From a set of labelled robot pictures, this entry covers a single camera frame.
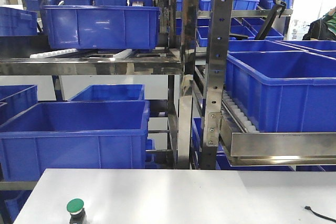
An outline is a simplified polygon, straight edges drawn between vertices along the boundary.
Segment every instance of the white table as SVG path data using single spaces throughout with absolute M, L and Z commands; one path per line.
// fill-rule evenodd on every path
M 15 224 L 69 223 L 73 198 L 89 224 L 329 224 L 304 206 L 336 218 L 336 173 L 48 169 Z

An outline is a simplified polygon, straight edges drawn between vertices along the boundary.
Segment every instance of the green push button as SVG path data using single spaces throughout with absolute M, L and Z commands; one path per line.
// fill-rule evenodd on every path
M 79 212 L 84 207 L 84 201 L 81 199 L 72 199 L 67 204 L 67 211 L 69 213 Z

